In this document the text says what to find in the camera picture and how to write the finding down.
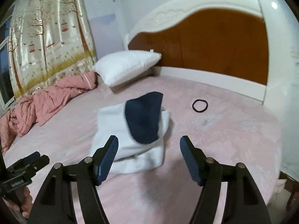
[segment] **finger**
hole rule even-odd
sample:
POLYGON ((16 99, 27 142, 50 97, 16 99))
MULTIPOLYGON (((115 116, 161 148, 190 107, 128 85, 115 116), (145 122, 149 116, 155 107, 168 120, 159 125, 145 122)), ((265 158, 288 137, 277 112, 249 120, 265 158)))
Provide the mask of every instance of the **finger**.
POLYGON ((4 202, 6 203, 6 205, 9 208, 11 208, 11 209, 13 209, 15 211, 20 211, 20 207, 17 204, 15 204, 14 202, 12 202, 10 200, 4 200, 4 202))
POLYGON ((23 214, 23 217, 24 217, 24 218, 29 218, 29 213, 28 213, 28 212, 25 212, 25 211, 24 211, 22 214, 23 214))
POLYGON ((27 197, 30 195, 30 190, 28 189, 28 187, 24 188, 24 196, 27 197))
POLYGON ((24 203, 22 204, 22 210, 26 212, 30 212, 32 208, 32 196, 29 195, 28 197, 25 198, 24 203))

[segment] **brown wooden headboard panel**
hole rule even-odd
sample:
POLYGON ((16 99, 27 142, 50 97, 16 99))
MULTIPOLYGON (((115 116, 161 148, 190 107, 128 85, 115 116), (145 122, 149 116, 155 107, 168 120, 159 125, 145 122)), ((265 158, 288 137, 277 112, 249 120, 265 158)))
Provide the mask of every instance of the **brown wooden headboard panel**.
POLYGON ((204 9, 163 31, 137 34, 129 49, 162 54, 158 66, 221 73, 267 84, 264 20, 228 9, 204 9))

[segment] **curtain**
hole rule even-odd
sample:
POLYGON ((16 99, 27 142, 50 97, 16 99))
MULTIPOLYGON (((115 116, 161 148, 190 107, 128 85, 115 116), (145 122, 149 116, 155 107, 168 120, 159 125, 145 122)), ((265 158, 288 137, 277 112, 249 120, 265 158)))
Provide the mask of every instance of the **curtain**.
POLYGON ((16 98, 90 71, 95 53, 83 0, 16 0, 8 54, 16 98))

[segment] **pink comforter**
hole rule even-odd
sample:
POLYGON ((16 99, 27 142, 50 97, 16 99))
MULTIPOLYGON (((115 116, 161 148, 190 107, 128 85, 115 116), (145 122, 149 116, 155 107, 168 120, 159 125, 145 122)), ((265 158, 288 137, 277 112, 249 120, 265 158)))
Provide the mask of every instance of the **pink comforter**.
POLYGON ((65 77, 34 95, 24 96, 16 108, 9 110, 0 119, 2 154, 8 151, 17 136, 27 134, 32 124, 38 122, 42 126, 59 112, 69 99, 94 89, 96 80, 95 72, 90 71, 65 77))

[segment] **wall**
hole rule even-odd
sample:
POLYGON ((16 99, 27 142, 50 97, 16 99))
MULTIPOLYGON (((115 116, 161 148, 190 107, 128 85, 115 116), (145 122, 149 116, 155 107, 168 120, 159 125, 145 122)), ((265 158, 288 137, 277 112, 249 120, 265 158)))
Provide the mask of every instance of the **wall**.
MULTIPOLYGON (((123 10, 123 23, 128 31, 147 13, 169 0, 120 0, 123 10)), ((292 59, 286 59, 281 65, 269 72, 268 94, 265 107, 281 123, 282 129, 282 170, 299 180, 299 24, 284 0, 278 0, 286 15, 289 31, 293 35, 292 47, 289 48, 292 59)))
POLYGON ((96 58, 124 50, 122 37, 128 32, 120 0, 84 0, 94 39, 96 58))

